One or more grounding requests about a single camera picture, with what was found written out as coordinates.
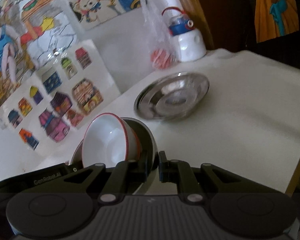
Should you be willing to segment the steel plate with sticker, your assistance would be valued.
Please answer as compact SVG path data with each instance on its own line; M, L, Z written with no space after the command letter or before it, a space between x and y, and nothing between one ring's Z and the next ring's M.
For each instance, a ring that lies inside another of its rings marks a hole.
M136 97L134 112L145 120L174 120L188 116L208 93L204 74L179 72L162 77Z

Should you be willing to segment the houses drawing on paper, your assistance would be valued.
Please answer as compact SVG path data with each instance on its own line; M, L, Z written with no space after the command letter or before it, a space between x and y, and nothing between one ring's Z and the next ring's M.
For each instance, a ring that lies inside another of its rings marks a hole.
M0 121L39 155L67 151L120 94L94 42L85 40L21 81L0 106Z

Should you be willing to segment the white blue water bottle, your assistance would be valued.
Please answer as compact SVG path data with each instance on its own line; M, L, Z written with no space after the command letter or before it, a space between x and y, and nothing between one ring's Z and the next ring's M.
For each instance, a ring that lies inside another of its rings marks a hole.
M172 16L168 24L178 61L192 62L201 59L207 50L200 30L187 13L178 7L166 7L161 15L172 10L179 13Z

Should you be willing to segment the brown wooden door frame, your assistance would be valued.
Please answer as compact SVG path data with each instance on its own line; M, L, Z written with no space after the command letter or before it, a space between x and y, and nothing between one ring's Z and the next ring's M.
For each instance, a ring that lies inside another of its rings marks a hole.
M210 27L205 17L199 0L179 0L182 8L194 21L195 26L200 30L207 50L214 50L215 46Z

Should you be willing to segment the steel bowl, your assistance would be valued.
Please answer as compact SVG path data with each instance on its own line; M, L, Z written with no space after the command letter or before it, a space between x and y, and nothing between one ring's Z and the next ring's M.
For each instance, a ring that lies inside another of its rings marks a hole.
M138 146L140 147L139 159L144 160L147 167L147 181L141 183L133 194L143 195L150 188L154 180L154 171L157 169L158 148L151 130L140 120L136 118L123 117L127 125L136 133Z

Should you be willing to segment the white bowl red rim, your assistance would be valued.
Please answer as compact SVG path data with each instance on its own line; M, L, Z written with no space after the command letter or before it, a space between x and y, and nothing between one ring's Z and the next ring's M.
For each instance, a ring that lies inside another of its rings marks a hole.
M138 160L138 136L122 118L113 113L98 115L88 126L82 144L84 167L103 163L115 167L121 161Z

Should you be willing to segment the boy with fan drawing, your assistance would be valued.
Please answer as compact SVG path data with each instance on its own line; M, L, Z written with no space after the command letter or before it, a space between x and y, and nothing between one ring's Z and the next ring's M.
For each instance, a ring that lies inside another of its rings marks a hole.
M60 0L0 0L0 107L35 71L76 42Z

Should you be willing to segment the orange dress girl painting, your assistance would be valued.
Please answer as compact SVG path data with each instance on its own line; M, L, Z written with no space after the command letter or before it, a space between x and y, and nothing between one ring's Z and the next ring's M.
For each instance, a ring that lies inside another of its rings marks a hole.
M295 0L256 0L256 42L264 42L299 30Z

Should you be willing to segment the clear plastic bag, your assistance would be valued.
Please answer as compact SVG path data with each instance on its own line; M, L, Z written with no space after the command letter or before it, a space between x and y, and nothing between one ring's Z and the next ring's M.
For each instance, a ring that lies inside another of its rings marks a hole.
M177 57L169 29L152 0L140 0L140 2L152 67L155 69L170 68L176 63Z

